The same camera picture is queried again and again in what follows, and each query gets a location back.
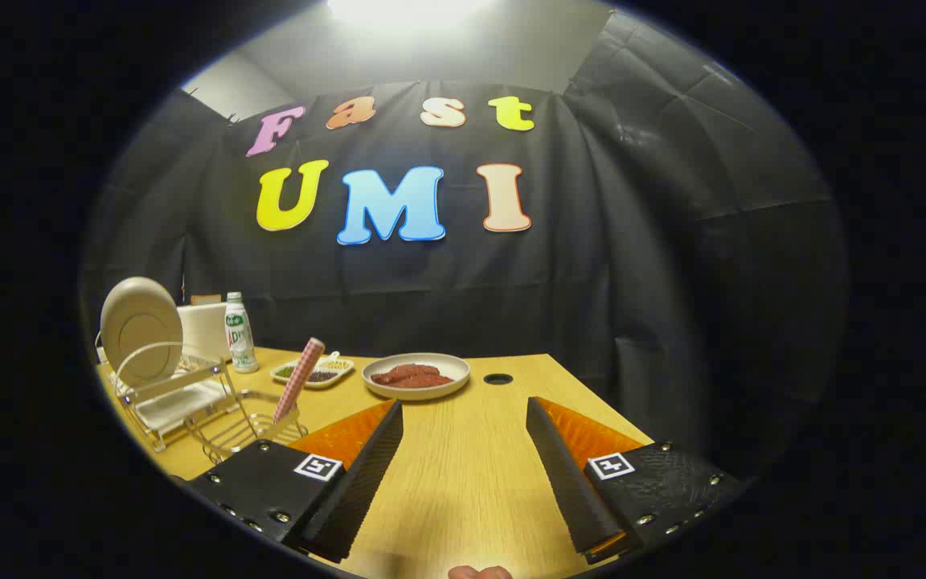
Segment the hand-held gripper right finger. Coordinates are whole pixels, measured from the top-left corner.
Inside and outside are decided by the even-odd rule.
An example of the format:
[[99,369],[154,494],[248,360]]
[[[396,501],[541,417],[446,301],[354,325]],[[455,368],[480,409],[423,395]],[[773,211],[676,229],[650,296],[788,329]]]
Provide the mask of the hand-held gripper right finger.
[[679,444],[638,442],[539,396],[527,406],[527,432],[589,564],[662,548],[745,491],[743,480]]

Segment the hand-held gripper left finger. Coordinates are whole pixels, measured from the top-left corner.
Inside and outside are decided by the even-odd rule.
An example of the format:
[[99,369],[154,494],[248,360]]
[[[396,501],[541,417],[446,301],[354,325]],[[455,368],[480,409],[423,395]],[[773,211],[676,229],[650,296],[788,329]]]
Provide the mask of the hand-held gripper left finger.
[[273,542],[338,563],[350,554],[403,432],[400,400],[385,400],[290,443],[258,437],[187,488]]

